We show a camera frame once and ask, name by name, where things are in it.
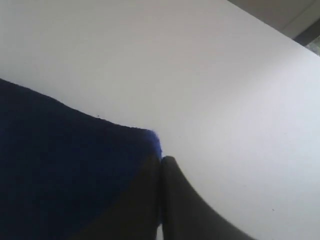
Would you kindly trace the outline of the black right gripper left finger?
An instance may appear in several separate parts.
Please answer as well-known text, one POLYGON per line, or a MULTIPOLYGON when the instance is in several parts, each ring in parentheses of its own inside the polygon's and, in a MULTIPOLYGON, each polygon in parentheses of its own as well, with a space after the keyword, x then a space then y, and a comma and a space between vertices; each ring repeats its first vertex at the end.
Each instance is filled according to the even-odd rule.
POLYGON ((160 160, 143 160, 129 187, 73 240, 155 240, 159 214, 160 160))

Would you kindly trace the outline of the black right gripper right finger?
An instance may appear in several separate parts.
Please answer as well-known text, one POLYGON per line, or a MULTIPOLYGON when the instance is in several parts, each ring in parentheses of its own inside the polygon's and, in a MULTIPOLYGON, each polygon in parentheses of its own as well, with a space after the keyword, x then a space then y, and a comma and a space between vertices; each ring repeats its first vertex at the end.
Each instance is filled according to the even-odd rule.
POLYGON ((194 190, 175 158, 161 160, 161 217, 165 240, 252 240, 194 190))

